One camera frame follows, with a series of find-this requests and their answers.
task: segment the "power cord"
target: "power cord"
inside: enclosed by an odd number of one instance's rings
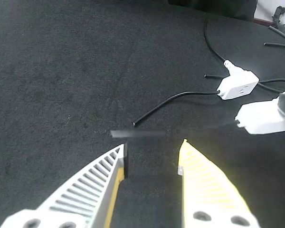
[[[264,46],[267,46],[267,47],[277,47],[277,48],[285,48],[285,44],[276,44],[276,43],[268,43],[268,42],[265,42],[265,43],[264,43]]]
[[[214,92],[197,92],[197,91],[192,92],[192,91],[188,91],[188,92],[182,92],[182,93],[173,95],[173,96],[167,98],[166,100],[164,100],[163,102],[159,103],[157,106],[155,106],[150,111],[148,111],[145,114],[143,114],[137,120],[135,120],[133,122],[133,126],[136,127],[142,120],[146,119],[148,116],[150,116],[151,114],[155,113],[158,109],[160,109],[161,107],[163,107],[167,103],[175,100],[178,97],[186,96],[186,95],[216,95],[216,94],[219,94],[219,91],[214,91]]]

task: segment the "power socket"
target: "power socket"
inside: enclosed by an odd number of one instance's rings
[[[240,96],[248,95],[259,82],[258,77],[251,71],[243,70],[233,65],[229,60],[224,62],[230,76],[225,77],[218,87],[218,91],[223,100],[234,99]]]

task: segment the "black cloth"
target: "black cloth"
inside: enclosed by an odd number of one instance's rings
[[[260,88],[223,101],[183,97],[140,130],[165,137],[112,139],[170,95],[215,91],[227,75],[213,47],[260,79],[285,77],[285,43],[266,27],[156,2],[0,1],[0,224],[35,209],[74,173],[128,142],[112,227],[181,227],[178,152],[184,138],[235,184],[264,228],[285,228],[285,132],[249,135],[242,104],[277,95]],[[277,84],[284,89],[285,85]]]
[[[168,0],[170,4],[214,13],[230,18],[253,21],[257,0]]]

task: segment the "table surface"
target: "table surface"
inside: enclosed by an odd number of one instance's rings
[[[166,136],[110,136],[170,95],[217,89],[203,75],[227,71],[204,41],[206,17],[221,55],[260,79],[285,77],[285,49],[263,46],[285,40],[253,23],[150,1],[0,1],[0,224],[127,142],[130,173],[112,227],[181,227],[177,162],[187,138],[263,228],[285,228],[285,132],[249,135],[232,122],[241,105],[277,95],[184,97],[138,127]]]

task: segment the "connector plug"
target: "connector plug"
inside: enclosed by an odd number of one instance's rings
[[[223,100],[229,100],[248,95],[259,82],[258,77],[251,71],[243,70],[233,65],[229,60],[224,62],[230,76],[225,77],[218,87],[218,94]]]
[[[268,134],[285,131],[285,115],[279,111],[279,98],[272,101],[242,105],[235,120],[249,134]]]

